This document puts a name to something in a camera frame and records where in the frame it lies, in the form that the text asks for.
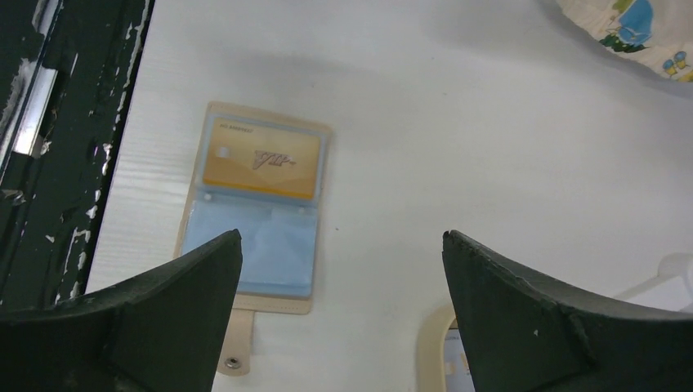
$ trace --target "scratched black metal bar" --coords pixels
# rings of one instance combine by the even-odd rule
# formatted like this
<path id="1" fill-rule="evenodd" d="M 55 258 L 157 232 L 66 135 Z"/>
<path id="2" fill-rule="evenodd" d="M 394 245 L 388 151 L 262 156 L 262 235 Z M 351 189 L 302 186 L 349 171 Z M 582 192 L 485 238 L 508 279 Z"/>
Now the scratched black metal bar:
<path id="1" fill-rule="evenodd" d="M 84 292 L 153 6 L 63 1 L 42 60 L 59 71 L 43 154 L 13 153 L 0 184 L 23 194 L 0 195 L 0 311 Z"/>

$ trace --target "white fabric bag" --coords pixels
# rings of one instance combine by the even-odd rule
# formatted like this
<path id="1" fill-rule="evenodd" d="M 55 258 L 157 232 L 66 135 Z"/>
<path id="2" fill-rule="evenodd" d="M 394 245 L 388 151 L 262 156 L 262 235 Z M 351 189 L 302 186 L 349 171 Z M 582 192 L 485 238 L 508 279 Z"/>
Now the white fabric bag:
<path id="1" fill-rule="evenodd" d="M 608 50 L 693 82 L 693 0 L 557 0 Z"/>

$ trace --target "screw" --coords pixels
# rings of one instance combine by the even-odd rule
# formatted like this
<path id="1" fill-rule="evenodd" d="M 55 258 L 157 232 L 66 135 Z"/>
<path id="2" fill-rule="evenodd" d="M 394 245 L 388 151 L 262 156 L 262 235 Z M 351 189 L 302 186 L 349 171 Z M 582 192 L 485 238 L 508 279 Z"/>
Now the screw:
<path id="1" fill-rule="evenodd" d="M 240 369 L 240 360 L 234 357 L 227 358 L 226 361 L 224 361 L 224 364 L 226 365 L 227 368 L 229 369 Z"/>

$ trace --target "gold card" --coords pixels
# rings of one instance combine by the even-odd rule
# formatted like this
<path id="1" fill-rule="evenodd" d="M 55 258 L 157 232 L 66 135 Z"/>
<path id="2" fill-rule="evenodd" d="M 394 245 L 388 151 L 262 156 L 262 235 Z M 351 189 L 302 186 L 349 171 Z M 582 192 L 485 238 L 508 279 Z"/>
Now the gold card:
<path id="1" fill-rule="evenodd" d="M 215 118 L 203 183 L 312 199 L 320 137 Z"/>

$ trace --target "tabletop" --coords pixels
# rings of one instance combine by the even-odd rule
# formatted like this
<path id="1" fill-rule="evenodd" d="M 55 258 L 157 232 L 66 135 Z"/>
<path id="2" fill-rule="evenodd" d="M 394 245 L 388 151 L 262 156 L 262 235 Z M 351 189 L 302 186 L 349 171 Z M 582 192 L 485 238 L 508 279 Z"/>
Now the tabletop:
<path id="1" fill-rule="evenodd" d="M 550 0 L 158 0 L 88 285 L 173 257 L 210 100 L 334 129 L 314 306 L 215 391 L 414 391 L 441 236 L 613 295 L 693 249 L 693 86 Z"/>

